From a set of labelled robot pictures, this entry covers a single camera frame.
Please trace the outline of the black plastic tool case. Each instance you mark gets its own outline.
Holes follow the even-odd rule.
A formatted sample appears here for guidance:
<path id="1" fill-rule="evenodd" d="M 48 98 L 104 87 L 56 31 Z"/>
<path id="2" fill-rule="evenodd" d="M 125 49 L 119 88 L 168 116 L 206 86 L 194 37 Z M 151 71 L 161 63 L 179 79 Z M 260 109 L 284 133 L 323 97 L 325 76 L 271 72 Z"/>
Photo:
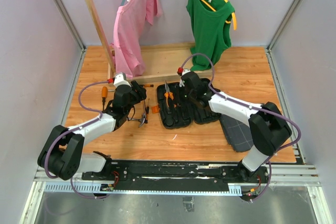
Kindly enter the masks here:
<path id="1" fill-rule="evenodd" d="M 166 129 L 179 129 L 189 126 L 192 122 L 206 124 L 216 122 L 221 114 L 200 109 L 189 101 L 185 91 L 179 87 L 178 82 L 168 83 L 170 91 L 173 92 L 176 108 L 173 108 L 173 101 L 170 100 L 171 114 L 167 113 L 165 102 L 165 86 L 159 85 L 156 89 L 157 105 L 151 108 L 152 113 L 160 115 L 161 122 Z"/>

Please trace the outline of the orange handled pliers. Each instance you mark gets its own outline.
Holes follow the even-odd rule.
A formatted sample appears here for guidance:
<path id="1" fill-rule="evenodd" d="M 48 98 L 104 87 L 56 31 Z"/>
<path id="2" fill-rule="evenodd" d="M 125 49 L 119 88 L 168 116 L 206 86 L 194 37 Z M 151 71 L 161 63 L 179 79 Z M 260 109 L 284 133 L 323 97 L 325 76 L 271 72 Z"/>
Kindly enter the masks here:
<path id="1" fill-rule="evenodd" d="M 174 95 L 173 92 L 170 91 L 169 85 L 168 83 L 165 81 L 165 102 L 166 102 L 166 108 L 167 108 L 167 113 L 171 114 L 171 109 L 170 109 L 170 104 L 169 101 L 172 100 L 173 101 L 173 108 L 176 108 L 176 104 L 174 102 Z"/>

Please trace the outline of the steel claw hammer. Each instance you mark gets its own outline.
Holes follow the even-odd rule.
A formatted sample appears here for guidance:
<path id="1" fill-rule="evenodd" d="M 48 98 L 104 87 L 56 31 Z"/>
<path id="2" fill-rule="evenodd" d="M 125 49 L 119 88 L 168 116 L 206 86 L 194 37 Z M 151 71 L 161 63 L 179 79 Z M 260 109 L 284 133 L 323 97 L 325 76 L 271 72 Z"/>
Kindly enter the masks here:
<path id="1" fill-rule="evenodd" d="M 145 100 L 143 101 L 143 113 L 141 114 L 141 117 L 139 119 L 135 119 L 134 117 L 132 118 L 127 118 L 128 121 L 136 121 L 139 122 L 138 128 L 142 127 L 144 124 L 148 122 L 147 120 L 147 106 Z"/>

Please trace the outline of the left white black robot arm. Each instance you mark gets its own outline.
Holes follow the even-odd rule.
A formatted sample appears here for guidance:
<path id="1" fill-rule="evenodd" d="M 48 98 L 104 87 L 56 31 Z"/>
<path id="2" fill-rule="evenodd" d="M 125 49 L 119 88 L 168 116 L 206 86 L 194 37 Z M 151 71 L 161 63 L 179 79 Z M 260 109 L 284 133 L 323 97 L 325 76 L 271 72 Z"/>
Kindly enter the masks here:
<path id="1" fill-rule="evenodd" d="M 94 152 L 83 153 L 83 147 L 102 135 L 119 129 L 129 120 L 134 106 L 146 99 L 146 89 L 135 80 L 116 87 L 113 100 L 95 118 L 72 127 L 55 126 L 37 163 L 47 177 L 71 179 L 75 173 L 94 172 L 100 179 L 112 175 L 111 158 Z"/>

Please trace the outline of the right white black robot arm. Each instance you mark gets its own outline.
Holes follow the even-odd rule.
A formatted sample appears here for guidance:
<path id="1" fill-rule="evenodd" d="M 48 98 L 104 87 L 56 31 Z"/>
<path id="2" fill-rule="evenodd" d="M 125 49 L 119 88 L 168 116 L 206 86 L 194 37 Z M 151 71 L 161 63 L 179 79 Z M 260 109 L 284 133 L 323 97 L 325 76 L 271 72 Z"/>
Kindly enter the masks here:
<path id="1" fill-rule="evenodd" d="M 186 97 L 201 109 L 231 117 L 250 129 L 253 146 L 238 163 L 238 177 L 250 182 L 257 170 L 291 137 L 292 131 L 278 107 L 272 103 L 248 103 L 219 92 L 193 71 L 180 69 L 180 86 Z"/>

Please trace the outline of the black orange screwdriver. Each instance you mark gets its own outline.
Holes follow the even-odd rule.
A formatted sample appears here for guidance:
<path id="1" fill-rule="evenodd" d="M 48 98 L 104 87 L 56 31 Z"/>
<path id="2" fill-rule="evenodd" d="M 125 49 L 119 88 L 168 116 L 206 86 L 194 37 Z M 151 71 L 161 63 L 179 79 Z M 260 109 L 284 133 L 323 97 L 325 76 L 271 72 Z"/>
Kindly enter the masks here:
<path id="1" fill-rule="evenodd" d="M 140 84 L 140 86 L 143 87 L 143 88 L 152 88 L 152 87 L 154 87 L 153 84 Z"/>

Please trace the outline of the small needle nose pliers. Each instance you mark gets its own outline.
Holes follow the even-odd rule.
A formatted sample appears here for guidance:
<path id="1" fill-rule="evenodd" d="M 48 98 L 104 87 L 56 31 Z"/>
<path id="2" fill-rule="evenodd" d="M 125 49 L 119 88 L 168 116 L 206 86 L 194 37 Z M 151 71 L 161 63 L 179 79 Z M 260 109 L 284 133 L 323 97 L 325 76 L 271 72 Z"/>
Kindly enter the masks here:
<path id="1" fill-rule="evenodd" d="M 148 124 L 148 116 L 149 116 L 149 105 L 146 103 L 146 100 L 143 101 L 144 106 L 144 123 Z"/>

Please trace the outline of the small orange screwdriver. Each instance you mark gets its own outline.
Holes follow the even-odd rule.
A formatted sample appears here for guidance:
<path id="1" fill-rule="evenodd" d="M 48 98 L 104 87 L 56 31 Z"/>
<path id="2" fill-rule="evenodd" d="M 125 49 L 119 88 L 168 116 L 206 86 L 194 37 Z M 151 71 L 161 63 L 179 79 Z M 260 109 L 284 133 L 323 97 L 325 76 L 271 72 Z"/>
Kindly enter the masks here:
<path id="1" fill-rule="evenodd" d="M 102 91 L 101 91 L 102 104 L 105 104 L 107 96 L 108 96 L 108 88 L 102 87 Z"/>

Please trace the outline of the wooden clothes rack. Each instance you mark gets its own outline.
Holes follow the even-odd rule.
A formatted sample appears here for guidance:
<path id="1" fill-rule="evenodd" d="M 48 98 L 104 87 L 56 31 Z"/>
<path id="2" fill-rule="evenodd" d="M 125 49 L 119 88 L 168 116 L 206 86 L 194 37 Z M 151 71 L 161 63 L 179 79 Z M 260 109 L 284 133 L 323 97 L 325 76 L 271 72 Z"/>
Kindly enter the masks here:
<path id="1" fill-rule="evenodd" d="M 108 61 L 108 78 L 113 78 L 117 73 L 112 61 L 115 49 L 106 39 L 94 1 L 85 0 L 85 2 Z M 140 84 L 154 83 L 164 80 L 177 81 L 178 75 L 176 71 L 181 63 L 189 56 L 190 48 L 194 45 L 193 42 L 182 42 L 142 46 L 141 52 L 146 70 L 142 76 L 134 77 L 133 79 Z"/>

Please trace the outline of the grey folded cloth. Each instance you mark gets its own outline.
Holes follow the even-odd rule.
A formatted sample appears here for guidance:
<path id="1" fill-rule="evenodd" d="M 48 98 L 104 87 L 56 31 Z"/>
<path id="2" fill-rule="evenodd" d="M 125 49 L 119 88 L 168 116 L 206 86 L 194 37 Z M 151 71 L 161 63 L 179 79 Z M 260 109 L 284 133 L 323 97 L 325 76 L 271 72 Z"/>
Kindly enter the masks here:
<path id="1" fill-rule="evenodd" d="M 227 143 L 235 152 L 246 152 L 253 147 L 253 139 L 247 125 L 223 114 L 219 121 Z"/>

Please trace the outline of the pink t-shirt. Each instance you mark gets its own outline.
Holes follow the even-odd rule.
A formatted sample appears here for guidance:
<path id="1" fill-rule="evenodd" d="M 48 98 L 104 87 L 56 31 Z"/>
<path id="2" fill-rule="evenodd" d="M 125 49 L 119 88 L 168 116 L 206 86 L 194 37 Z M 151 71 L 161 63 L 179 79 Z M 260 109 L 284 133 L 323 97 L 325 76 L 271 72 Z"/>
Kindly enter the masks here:
<path id="1" fill-rule="evenodd" d="M 154 24 L 154 18 L 163 13 L 159 0 L 127 0 L 119 6 L 113 29 L 115 70 L 128 78 L 141 76 L 145 71 L 139 44 L 145 22 Z"/>

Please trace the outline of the green tank top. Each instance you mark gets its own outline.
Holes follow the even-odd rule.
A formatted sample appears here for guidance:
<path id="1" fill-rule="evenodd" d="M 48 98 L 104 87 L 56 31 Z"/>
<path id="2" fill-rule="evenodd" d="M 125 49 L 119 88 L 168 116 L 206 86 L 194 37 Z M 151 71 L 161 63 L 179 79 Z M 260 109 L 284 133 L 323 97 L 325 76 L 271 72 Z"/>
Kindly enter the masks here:
<path id="1" fill-rule="evenodd" d="M 211 68 L 205 54 L 216 64 L 222 53 L 231 47 L 230 22 L 235 11 L 230 2 L 224 0 L 188 0 L 186 9 L 191 20 L 195 46 L 190 48 L 193 71 Z"/>

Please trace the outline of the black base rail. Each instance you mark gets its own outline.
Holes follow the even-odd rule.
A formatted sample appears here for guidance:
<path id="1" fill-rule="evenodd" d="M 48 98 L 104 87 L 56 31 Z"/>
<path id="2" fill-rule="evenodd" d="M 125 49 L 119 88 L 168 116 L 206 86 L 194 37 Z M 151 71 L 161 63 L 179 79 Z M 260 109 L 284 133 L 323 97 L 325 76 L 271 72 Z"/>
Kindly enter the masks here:
<path id="1" fill-rule="evenodd" d="M 117 189 L 172 192 L 215 192 L 231 183 L 262 185 L 269 181 L 267 167 L 245 172 L 237 163 L 174 161 L 110 161 L 100 172 L 85 172 L 83 180 L 112 181 Z"/>

